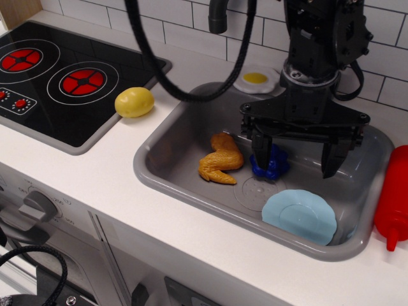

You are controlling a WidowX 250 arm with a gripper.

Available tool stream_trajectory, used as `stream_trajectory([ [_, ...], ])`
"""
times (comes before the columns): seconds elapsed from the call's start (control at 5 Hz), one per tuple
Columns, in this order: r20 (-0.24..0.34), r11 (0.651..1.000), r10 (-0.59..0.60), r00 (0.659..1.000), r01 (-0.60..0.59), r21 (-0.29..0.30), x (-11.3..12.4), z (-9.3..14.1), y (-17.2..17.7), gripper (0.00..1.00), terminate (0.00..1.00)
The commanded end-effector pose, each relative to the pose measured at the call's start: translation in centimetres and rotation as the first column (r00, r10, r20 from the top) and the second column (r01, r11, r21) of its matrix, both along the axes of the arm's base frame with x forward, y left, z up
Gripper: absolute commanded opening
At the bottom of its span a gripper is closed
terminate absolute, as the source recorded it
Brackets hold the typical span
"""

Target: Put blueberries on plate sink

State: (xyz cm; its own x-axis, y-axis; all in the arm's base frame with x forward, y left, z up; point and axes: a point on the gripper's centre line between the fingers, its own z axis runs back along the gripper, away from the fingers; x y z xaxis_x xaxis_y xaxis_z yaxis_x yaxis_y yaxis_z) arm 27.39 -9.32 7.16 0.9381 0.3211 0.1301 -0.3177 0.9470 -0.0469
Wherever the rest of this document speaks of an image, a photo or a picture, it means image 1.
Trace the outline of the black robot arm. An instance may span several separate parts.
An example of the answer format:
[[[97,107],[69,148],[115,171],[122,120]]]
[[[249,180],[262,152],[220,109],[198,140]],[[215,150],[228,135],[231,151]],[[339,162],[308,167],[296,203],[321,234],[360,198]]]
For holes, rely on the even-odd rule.
[[[290,38],[280,73],[284,90],[243,104],[242,132],[262,170],[270,165],[274,138],[322,143],[321,171],[327,179],[362,143],[370,122],[368,115],[342,105],[360,91],[339,94],[337,89],[346,68],[364,80],[357,60],[368,54],[372,33],[362,1],[286,1],[284,9]]]

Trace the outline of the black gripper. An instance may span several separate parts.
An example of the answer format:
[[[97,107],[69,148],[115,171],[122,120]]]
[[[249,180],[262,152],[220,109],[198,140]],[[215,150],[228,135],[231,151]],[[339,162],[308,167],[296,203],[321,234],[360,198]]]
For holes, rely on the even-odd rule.
[[[314,78],[285,65],[280,76],[283,93],[240,106],[241,132],[252,140],[252,153],[262,170],[270,162],[272,139],[285,138],[324,144],[323,178],[337,173],[349,149],[361,144],[370,122],[367,114],[335,102],[352,98],[337,94],[339,83],[339,71]]]

